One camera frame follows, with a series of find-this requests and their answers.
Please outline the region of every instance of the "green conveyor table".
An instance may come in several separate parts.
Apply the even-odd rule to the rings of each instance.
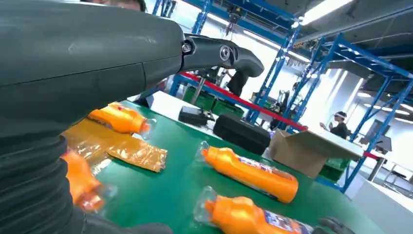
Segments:
[[[157,119],[156,130],[149,143],[168,150],[166,168],[154,173],[115,159],[97,178],[116,185],[119,193],[103,210],[103,216],[114,223],[131,227],[160,222],[170,226],[175,234],[220,234],[219,229],[197,223],[193,209],[205,186],[228,197],[246,196],[266,210],[316,225],[320,217],[341,220],[356,234],[383,234],[383,231],[358,210],[338,190],[315,182],[281,164],[275,167],[294,175],[299,181],[297,196],[290,204],[282,204],[247,186],[219,174],[212,168],[194,162],[194,155],[203,140],[211,146],[229,147],[235,153],[257,161],[261,157],[238,146],[201,133],[182,123],[161,116],[147,108],[125,103],[148,118]]]

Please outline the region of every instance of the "hair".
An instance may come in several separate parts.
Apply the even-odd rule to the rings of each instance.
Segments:
[[[344,113],[343,111],[339,111],[339,112],[337,112],[337,113],[336,113],[336,116],[338,116],[338,117],[340,117],[340,118],[344,119],[344,118],[346,118],[346,117],[347,117],[347,114],[346,114],[346,113]]]
[[[82,2],[97,2],[96,0],[80,0]],[[108,0],[108,2],[110,3],[110,5],[117,5],[119,3],[127,3],[127,4],[131,4],[131,3],[138,3],[140,6],[140,10],[142,12],[146,12],[146,3],[145,0]]]
[[[146,12],[146,3],[145,0],[110,0],[111,5],[117,5],[119,3],[126,3],[126,4],[139,4],[141,11]]]

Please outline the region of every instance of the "cardboard box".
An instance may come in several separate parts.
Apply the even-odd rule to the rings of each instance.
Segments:
[[[363,149],[330,132],[289,134],[276,130],[268,147],[273,160],[309,177],[317,177],[329,157],[358,160]]]

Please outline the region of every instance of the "black case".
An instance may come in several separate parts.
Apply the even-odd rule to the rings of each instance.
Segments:
[[[270,144],[270,134],[263,128],[251,125],[235,114],[220,115],[214,126],[214,134],[248,150],[261,155]]]

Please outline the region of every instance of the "orange bottle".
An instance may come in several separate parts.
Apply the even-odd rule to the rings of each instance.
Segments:
[[[70,184],[73,203],[84,211],[96,212],[105,201],[116,195],[115,186],[101,184],[91,173],[85,158],[68,150],[62,159],[68,164],[66,178]]]
[[[297,179],[280,170],[236,155],[230,148],[210,147],[205,141],[198,150],[197,160],[211,165],[216,171],[249,187],[291,202],[298,189]]]
[[[216,195],[206,187],[198,201],[194,218],[219,227],[225,234],[310,234],[313,228],[254,205],[247,197]]]
[[[156,126],[155,119],[147,119],[119,102],[92,111],[88,118],[107,124],[119,133],[138,133],[143,139],[148,139]]]

